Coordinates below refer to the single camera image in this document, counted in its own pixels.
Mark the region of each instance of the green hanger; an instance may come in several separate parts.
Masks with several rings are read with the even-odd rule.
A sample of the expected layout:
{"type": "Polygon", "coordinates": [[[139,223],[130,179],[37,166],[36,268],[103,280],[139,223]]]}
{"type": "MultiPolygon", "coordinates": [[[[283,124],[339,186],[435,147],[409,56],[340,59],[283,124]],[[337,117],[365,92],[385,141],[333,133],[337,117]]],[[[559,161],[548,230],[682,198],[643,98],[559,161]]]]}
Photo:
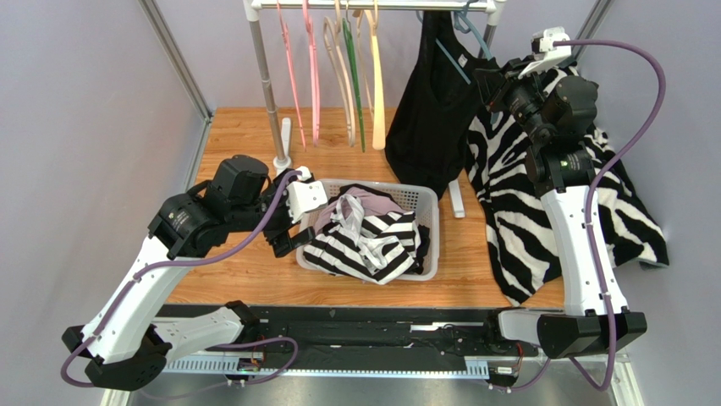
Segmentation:
{"type": "MultiPolygon", "coordinates": [[[[348,14],[348,3],[345,4],[345,13],[348,14]]],[[[348,28],[348,20],[343,19],[343,37],[345,48],[348,53],[350,75],[353,76],[353,89],[355,90],[355,105],[358,111],[358,122],[360,123],[360,148],[366,152],[366,129],[363,127],[363,106],[361,105],[361,87],[358,85],[358,68],[355,66],[355,47],[353,45],[353,34],[348,28]]]]}

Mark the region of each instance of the pink hanger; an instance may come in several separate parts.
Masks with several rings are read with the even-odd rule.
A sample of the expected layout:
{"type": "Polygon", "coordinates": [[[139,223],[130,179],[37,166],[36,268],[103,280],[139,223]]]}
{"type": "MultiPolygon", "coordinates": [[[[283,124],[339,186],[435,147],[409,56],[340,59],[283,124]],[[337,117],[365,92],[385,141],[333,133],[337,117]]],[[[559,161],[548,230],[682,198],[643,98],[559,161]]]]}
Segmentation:
{"type": "Polygon", "coordinates": [[[313,35],[313,21],[308,15],[308,0],[303,0],[303,18],[308,31],[308,50],[311,54],[311,96],[313,103],[313,145],[318,146],[318,133],[321,128],[321,84],[318,77],[318,52],[316,37],[313,35]]]}
{"type": "Polygon", "coordinates": [[[298,126],[300,127],[300,139],[303,140],[303,151],[305,151],[305,131],[303,130],[303,120],[300,118],[300,104],[298,103],[298,91],[295,86],[295,69],[293,69],[293,53],[290,51],[290,34],[288,25],[283,20],[283,13],[280,11],[280,0],[276,0],[278,7],[278,17],[280,18],[280,29],[283,32],[283,42],[285,42],[285,55],[288,59],[288,71],[290,72],[290,87],[293,89],[293,100],[295,100],[295,114],[298,116],[298,126]]]}

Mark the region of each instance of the metal floor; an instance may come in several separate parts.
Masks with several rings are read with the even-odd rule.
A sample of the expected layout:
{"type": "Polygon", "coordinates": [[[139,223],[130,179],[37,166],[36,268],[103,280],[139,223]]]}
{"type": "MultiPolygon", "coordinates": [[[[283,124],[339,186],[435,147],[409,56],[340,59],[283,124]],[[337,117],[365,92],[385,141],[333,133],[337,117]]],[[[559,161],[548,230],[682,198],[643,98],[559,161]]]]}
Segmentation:
{"type": "MultiPolygon", "coordinates": [[[[597,364],[598,378],[603,365],[597,364]]],[[[523,363],[519,383],[530,380],[540,364],[523,363]]],[[[146,391],[157,396],[186,393],[222,381],[221,376],[161,374],[146,391]]],[[[553,362],[545,376],[531,389],[512,394],[489,391],[485,382],[404,378],[279,377],[258,386],[219,387],[193,398],[159,402],[135,393],[136,406],[252,405],[252,406],[405,406],[405,405],[553,405],[610,406],[614,395],[595,391],[569,362],[553,362]]]]}

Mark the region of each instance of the zebra print dress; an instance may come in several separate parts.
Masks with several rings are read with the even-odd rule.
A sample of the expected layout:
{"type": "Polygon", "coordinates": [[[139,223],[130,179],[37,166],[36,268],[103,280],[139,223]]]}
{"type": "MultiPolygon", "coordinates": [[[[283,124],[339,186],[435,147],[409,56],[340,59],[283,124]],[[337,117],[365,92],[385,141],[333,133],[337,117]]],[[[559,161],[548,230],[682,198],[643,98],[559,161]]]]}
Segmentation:
{"type": "MultiPolygon", "coordinates": [[[[574,67],[552,69],[542,81],[550,91],[574,67]]],[[[493,276],[513,305],[528,300],[544,283],[561,276],[553,231],[541,201],[526,176],[524,160],[531,142],[513,117],[479,109],[467,131],[465,170],[486,213],[486,235],[493,276]]],[[[608,136],[593,129],[584,143],[596,167],[614,151],[608,136]]],[[[606,173],[598,187],[599,216],[613,267],[629,261],[669,264],[663,232],[648,214],[623,164],[606,173]]]]}

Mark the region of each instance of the clothes hanger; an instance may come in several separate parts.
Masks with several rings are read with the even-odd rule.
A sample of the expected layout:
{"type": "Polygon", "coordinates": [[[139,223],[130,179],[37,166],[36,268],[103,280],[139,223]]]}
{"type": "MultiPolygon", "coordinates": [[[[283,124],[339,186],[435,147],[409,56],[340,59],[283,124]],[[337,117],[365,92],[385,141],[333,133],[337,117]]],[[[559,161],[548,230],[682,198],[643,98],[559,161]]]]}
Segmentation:
{"type": "Polygon", "coordinates": [[[283,12],[280,10],[280,0],[276,0],[278,8],[278,17],[280,18],[280,30],[285,43],[285,55],[288,59],[288,71],[290,72],[290,87],[293,89],[293,100],[295,101],[295,114],[298,116],[298,127],[300,127],[300,139],[303,141],[303,151],[305,151],[305,131],[303,130],[303,119],[300,117],[300,104],[298,103],[298,90],[295,85],[295,69],[293,67],[293,53],[290,51],[290,33],[288,25],[283,20],[283,12]]]}
{"type": "Polygon", "coordinates": [[[340,51],[338,43],[338,35],[341,31],[340,16],[340,0],[335,0],[336,21],[333,23],[330,18],[325,17],[323,20],[323,41],[326,45],[328,57],[331,60],[333,71],[338,79],[338,87],[340,95],[343,98],[343,107],[345,111],[345,126],[348,131],[348,145],[355,145],[355,114],[353,113],[353,91],[350,89],[350,81],[348,79],[348,69],[345,67],[343,53],[340,51]],[[328,39],[328,30],[331,30],[330,40],[328,39]]]}
{"type": "Polygon", "coordinates": [[[360,74],[363,76],[363,83],[366,86],[366,101],[368,102],[368,110],[373,120],[373,98],[371,97],[371,87],[368,85],[368,74],[366,73],[366,61],[363,60],[363,48],[361,41],[361,26],[363,25],[363,11],[356,10],[353,16],[357,18],[355,21],[355,36],[358,38],[358,61],[360,66],[360,74]]]}
{"type": "Polygon", "coordinates": [[[383,70],[381,69],[381,53],[378,46],[378,0],[373,0],[373,11],[365,10],[368,29],[371,35],[371,55],[373,56],[373,149],[382,150],[386,147],[386,114],[383,101],[383,70]]]}
{"type": "Polygon", "coordinates": [[[350,0],[345,0],[345,18],[343,19],[343,37],[345,39],[345,50],[350,65],[350,76],[353,79],[353,90],[355,95],[355,109],[358,112],[358,124],[360,125],[360,149],[366,152],[366,128],[363,125],[363,105],[361,104],[361,87],[358,85],[358,66],[355,64],[355,46],[353,45],[353,33],[348,27],[350,18],[348,6],[350,0]]]}
{"type": "MultiPolygon", "coordinates": [[[[423,17],[421,15],[420,10],[416,10],[416,17],[418,18],[418,21],[423,22],[423,17]]],[[[436,38],[436,45],[438,45],[438,47],[441,48],[441,51],[443,51],[443,54],[445,54],[446,58],[448,58],[449,61],[451,62],[451,64],[453,64],[455,70],[457,70],[458,73],[463,77],[463,80],[465,80],[465,83],[467,85],[470,85],[471,78],[469,78],[468,75],[465,74],[465,72],[463,71],[463,68],[461,68],[460,65],[458,65],[458,62],[455,60],[455,58],[453,58],[453,56],[451,56],[449,50],[443,46],[443,43],[438,38],[436,38]]]]}
{"type": "Polygon", "coordinates": [[[321,128],[321,84],[318,77],[318,52],[316,37],[313,35],[313,20],[308,14],[308,0],[303,0],[303,19],[308,32],[308,51],[311,55],[311,99],[313,103],[313,145],[318,146],[318,135],[321,128]]]}
{"type": "Polygon", "coordinates": [[[471,23],[471,21],[468,19],[468,8],[471,6],[471,3],[476,2],[478,2],[478,0],[468,0],[468,2],[465,4],[465,6],[463,6],[460,11],[453,12],[453,27],[463,34],[468,34],[469,32],[472,32],[473,36],[478,40],[478,43],[481,44],[481,49],[483,50],[483,54],[486,56],[486,59],[490,60],[491,58],[493,58],[491,50],[488,49],[488,45],[483,40],[483,36],[478,31],[476,26],[473,25],[473,23],[471,23]],[[465,27],[460,23],[460,20],[465,23],[465,27]]]}

